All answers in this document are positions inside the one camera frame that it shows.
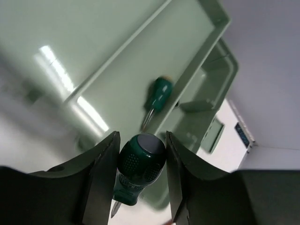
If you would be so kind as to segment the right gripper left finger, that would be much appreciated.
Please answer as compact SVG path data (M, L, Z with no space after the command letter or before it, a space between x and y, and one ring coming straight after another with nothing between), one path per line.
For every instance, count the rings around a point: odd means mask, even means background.
M106 225L120 150L120 134L48 171L0 168L3 225Z

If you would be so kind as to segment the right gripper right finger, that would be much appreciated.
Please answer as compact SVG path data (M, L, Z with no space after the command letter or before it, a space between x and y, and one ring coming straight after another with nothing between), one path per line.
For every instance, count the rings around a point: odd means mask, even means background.
M225 172L166 132L172 221L178 225L297 225L298 170Z

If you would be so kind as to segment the green stubby screwdriver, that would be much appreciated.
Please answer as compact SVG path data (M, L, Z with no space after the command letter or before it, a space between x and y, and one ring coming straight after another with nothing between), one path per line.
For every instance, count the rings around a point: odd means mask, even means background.
M117 160L117 176L113 189L115 203L111 218L121 205L134 206L140 193L160 176L166 162L166 147L153 134L133 136L122 148Z
M173 80L169 76L162 75L152 83L145 103L147 115L141 125L142 131L146 129L152 117L164 108L172 90Z

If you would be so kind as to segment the green toolbox with clear lid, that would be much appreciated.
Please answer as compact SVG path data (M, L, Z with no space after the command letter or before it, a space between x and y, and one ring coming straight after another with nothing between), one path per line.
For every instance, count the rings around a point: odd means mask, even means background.
M88 143L142 128L150 90L173 90L146 132L198 151L237 74L218 0L3 0L0 59L30 98L46 97Z

